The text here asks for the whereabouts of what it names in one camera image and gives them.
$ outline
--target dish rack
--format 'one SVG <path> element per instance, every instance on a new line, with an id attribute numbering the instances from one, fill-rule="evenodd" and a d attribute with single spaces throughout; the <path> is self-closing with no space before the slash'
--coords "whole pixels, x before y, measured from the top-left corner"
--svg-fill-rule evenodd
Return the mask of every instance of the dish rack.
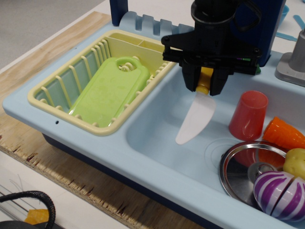
<path id="1" fill-rule="evenodd" d="M 112 134 L 175 65 L 175 63 L 164 61 L 162 52 L 163 46 L 156 40 L 121 30 L 108 31 L 33 87 L 28 94 L 28 101 L 31 105 L 92 134 Z M 131 102 L 122 104 L 123 111 L 110 117 L 110 121 L 102 126 L 98 122 L 89 122 L 90 119 L 83 120 L 79 114 L 72 115 L 71 108 L 102 64 L 112 57 L 125 56 L 135 58 L 148 69 L 149 75 L 145 87 L 134 92 L 135 98 Z M 127 62 L 127 65 L 123 64 L 118 67 L 121 71 L 130 72 L 132 65 L 130 67 L 128 64 L 130 63 Z M 107 97 L 111 97 L 111 92 L 104 93 L 101 99 L 106 100 L 107 103 L 116 99 Z M 111 106 L 106 106 L 103 110 L 109 109 Z M 105 116 L 103 110 L 99 110 L 100 116 Z"/>

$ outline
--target yellow knife handle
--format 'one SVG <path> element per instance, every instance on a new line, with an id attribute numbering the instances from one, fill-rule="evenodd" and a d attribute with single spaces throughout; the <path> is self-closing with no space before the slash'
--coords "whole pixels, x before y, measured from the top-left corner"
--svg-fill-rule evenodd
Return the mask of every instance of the yellow knife handle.
<path id="1" fill-rule="evenodd" d="M 206 68 L 206 67 L 201 68 L 201 73 L 196 87 L 197 92 L 201 92 L 204 94 L 209 93 L 213 71 L 214 71 L 213 68 Z"/>

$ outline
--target purple striped vegetable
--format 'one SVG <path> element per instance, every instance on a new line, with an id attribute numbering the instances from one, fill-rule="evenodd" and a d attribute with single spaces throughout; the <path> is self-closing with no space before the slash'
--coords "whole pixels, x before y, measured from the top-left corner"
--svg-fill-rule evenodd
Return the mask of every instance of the purple striped vegetable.
<path id="1" fill-rule="evenodd" d="M 262 173 L 255 181 L 254 197 L 264 213 L 282 221 L 305 219 L 305 181 L 282 171 Z"/>

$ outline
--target blue sink base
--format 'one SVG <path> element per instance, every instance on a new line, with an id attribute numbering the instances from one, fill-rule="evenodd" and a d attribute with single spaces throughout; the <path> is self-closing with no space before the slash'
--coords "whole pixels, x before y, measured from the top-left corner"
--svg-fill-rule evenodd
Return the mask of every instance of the blue sink base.
<path id="1" fill-rule="evenodd" d="M 64 151 L 67 154 L 70 154 L 71 156 L 81 160 L 82 162 L 87 163 L 88 165 L 96 168 L 97 170 L 111 176 L 112 178 L 122 182 L 123 184 L 133 188 L 134 190 L 142 193 L 143 195 L 157 201 L 158 203 L 166 206 L 167 208 L 177 212 L 178 214 L 186 217 L 187 219 L 199 224 L 200 226 L 204 227 L 204 228 L 209 228 L 209 229 L 221 229 L 221 227 L 211 223 L 210 221 L 207 221 L 206 219 L 190 212 L 189 210 L 175 204 L 174 202 L 158 195 L 155 192 L 152 192 L 151 190 L 143 187 L 142 185 L 139 185 L 138 183 L 126 178 L 125 176 L 113 171 L 112 169 L 109 169 L 106 166 L 103 166 L 99 163 L 97 163 L 96 161 L 84 156 L 83 154 L 75 151 L 74 149 L 71 149 L 69 147 L 67 147 L 66 145 L 60 143 L 59 141 L 56 141 L 55 139 L 42 134 L 44 139 L 52 146 Z"/>

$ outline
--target toy knife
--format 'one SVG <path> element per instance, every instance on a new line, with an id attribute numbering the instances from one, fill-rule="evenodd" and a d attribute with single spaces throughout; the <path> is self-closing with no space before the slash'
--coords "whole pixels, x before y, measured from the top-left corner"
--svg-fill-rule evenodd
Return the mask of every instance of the toy knife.
<path id="1" fill-rule="evenodd" d="M 179 145 L 187 143 L 200 134 L 215 112 L 216 103 L 208 96 L 212 74 L 213 69 L 202 68 L 195 99 L 176 137 L 176 143 Z"/>

